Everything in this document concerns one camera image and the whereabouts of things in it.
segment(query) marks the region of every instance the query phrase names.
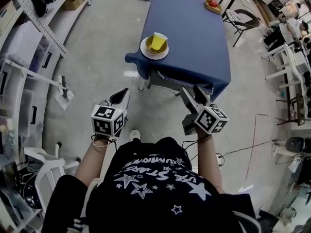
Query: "gray floor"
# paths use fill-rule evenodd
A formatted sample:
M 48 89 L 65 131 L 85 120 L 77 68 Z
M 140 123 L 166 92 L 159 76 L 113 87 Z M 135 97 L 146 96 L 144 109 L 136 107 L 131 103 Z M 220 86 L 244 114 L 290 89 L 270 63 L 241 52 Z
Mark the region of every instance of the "gray floor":
M 183 140 L 195 138 L 183 134 L 181 121 L 188 111 L 181 100 L 158 87 L 139 92 L 136 89 L 136 67 L 124 61 L 126 53 L 138 49 L 149 4 L 137 0 L 92 0 L 92 5 L 83 10 L 65 43 L 68 49 L 66 58 L 59 61 L 54 73 L 54 77 L 66 76 L 67 85 L 76 98 L 64 112 L 53 98 L 54 90 L 50 90 L 44 131 L 44 148 L 48 152 L 57 141 L 61 141 L 60 155 L 66 160 L 83 157 L 93 134 L 90 119 L 93 106 L 125 87 L 131 88 L 129 122 L 117 141 L 118 145 L 129 141 L 128 133 L 133 128 L 140 130 L 144 142 L 156 142 L 171 136 L 181 144 Z M 258 14 L 253 3 L 247 7 Z M 239 0 L 233 5 L 233 9 L 237 8 L 243 8 Z M 260 29 L 244 33 L 233 48 L 237 35 L 231 25 L 225 25 L 232 82 L 216 102 L 229 116 L 230 122 L 221 133 L 214 135 L 217 152 L 251 146 L 255 117 L 255 144 L 286 135 L 284 128 L 276 126 L 275 117 L 281 117 L 283 113 L 282 104 L 275 102 L 278 98 L 276 84 L 264 79 L 275 69 L 260 57 L 266 51 Z M 102 175 L 114 152 L 110 146 Z M 188 153 L 190 158 L 193 157 L 196 145 L 190 147 Z M 246 192 L 250 193 L 254 208 L 263 206 L 269 209 L 286 165 L 275 165 L 270 143 L 255 147 L 245 179 L 250 155 L 251 149 L 226 156 L 221 169 L 224 190 L 236 194 L 249 187 Z M 192 162 L 197 166 L 196 158 Z

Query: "chair backrest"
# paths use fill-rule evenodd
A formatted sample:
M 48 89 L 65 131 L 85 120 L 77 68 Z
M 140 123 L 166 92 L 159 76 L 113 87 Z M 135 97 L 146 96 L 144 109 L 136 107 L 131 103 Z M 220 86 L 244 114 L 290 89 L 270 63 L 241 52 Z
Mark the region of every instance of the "chair backrest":
M 65 174 L 65 160 L 49 155 L 43 149 L 25 147 L 24 153 L 36 160 L 39 160 L 43 164 L 37 173 L 35 188 L 37 190 L 42 209 L 46 212 L 56 183 L 58 179 Z

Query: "cup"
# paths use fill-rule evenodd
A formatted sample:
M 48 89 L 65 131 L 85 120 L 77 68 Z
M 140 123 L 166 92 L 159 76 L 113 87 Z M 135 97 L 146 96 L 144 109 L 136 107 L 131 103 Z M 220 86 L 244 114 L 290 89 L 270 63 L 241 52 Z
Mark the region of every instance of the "cup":
M 166 40 L 167 37 L 165 35 L 155 32 L 152 39 L 151 48 L 154 50 L 159 50 Z

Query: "plate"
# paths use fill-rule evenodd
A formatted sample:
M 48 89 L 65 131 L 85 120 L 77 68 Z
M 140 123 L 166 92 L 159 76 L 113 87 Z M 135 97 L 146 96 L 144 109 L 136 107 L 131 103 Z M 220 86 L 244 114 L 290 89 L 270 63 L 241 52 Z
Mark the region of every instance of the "plate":
M 160 59 L 163 59 L 169 53 L 169 46 L 167 46 L 166 50 L 163 53 L 160 53 L 160 54 L 150 53 L 146 48 L 146 40 L 147 40 L 147 38 L 142 40 L 142 42 L 140 44 L 140 51 L 147 58 L 152 59 L 152 60 L 160 60 Z

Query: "red apple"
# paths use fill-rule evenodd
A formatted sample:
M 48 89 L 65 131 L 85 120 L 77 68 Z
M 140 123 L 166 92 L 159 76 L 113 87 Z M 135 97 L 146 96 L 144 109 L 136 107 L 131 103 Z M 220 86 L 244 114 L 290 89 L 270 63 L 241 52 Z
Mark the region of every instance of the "red apple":
M 209 0 L 208 4 L 210 7 L 216 8 L 218 6 L 218 3 L 215 0 Z

